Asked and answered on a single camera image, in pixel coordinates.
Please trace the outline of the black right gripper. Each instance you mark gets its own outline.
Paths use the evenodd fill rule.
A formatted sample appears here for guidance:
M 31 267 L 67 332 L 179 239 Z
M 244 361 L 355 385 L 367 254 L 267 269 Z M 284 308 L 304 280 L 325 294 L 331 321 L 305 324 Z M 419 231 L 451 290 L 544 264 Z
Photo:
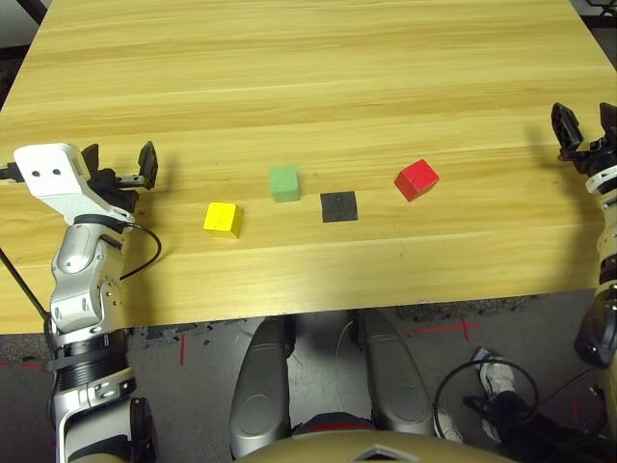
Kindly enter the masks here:
M 587 177 L 616 165 L 617 107 L 601 102 L 600 116 L 604 137 L 610 143 L 601 139 L 593 142 L 588 150 L 578 151 L 583 137 L 574 111 L 555 102 L 550 112 L 551 127 L 561 149 L 558 159 L 571 162 L 579 174 Z

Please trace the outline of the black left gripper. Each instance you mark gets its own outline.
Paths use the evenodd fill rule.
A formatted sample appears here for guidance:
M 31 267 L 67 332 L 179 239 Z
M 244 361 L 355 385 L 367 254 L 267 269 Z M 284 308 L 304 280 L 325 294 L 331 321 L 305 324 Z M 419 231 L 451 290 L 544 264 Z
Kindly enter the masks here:
M 99 170 L 99 144 L 81 150 L 85 165 L 91 173 L 88 186 L 108 204 L 133 212 L 139 201 L 138 187 L 152 189 L 158 173 L 158 160 L 154 144 L 147 141 L 141 148 L 138 164 L 139 176 L 118 177 L 112 169 Z

